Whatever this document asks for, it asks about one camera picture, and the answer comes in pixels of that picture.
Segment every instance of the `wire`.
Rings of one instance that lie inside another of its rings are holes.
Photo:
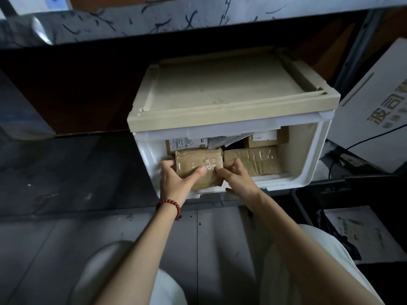
[[[357,146],[357,145],[359,145],[359,144],[361,144],[361,143],[364,143],[364,142],[366,142],[366,141],[369,141],[369,140],[372,140],[372,139],[374,139],[374,138],[378,138],[378,137],[384,136],[384,135],[386,135],[386,134],[392,133],[392,132],[394,132],[394,131],[396,131],[396,130],[399,130],[400,128],[403,128],[403,127],[405,127],[405,126],[407,126],[407,123],[404,124],[404,125],[402,125],[402,126],[396,127],[396,128],[394,128],[394,129],[392,129],[392,130],[390,130],[390,131],[388,131],[388,132],[385,132],[385,133],[382,133],[382,134],[380,134],[380,135],[377,135],[377,136],[374,136],[374,137],[365,139],[365,140],[363,140],[363,141],[361,141],[361,142],[355,143],[355,144],[351,145],[349,148],[346,148],[345,151],[347,151],[347,150],[349,150],[350,148],[353,148],[354,146]],[[332,162],[332,164],[331,164],[331,166],[329,167],[329,171],[328,171],[328,179],[329,179],[329,180],[330,180],[330,177],[331,177],[330,173],[331,173],[331,171],[332,171],[332,167],[333,167],[333,165],[334,165],[337,161],[339,161],[339,159],[334,159],[333,162]]]

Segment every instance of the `right hand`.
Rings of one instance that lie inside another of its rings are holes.
[[[223,168],[217,166],[215,171],[229,183],[231,189],[226,188],[226,191],[238,196],[251,211],[254,211],[254,204],[259,201],[262,191],[257,187],[241,160],[236,158],[223,163]]]

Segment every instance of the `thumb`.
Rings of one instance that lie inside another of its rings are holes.
[[[225,169],[225,168],[221,168],[219,166],[215,167],[215,171],[224,179],[228,180],[233,173],[230,172],[229,170]]]
[[[184,182],[192,187],[197,181],[197,179],[199,179],[201,176],[204,176],[205,174],[206,167],[205,166],[198,167],[190,176],[184,179]]]

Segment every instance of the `paper sheet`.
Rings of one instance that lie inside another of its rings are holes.
[[[324,210],[342,236],[357,247],[358,263],[407,261],[407,255],[369,206]]]

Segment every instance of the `white cardboard box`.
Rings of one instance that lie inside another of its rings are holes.
[[[407,39],[398,39],[339,103],[328,139],[343,148],[407,123]],[[350,151],[387,172],[407,160],[407,127]]]

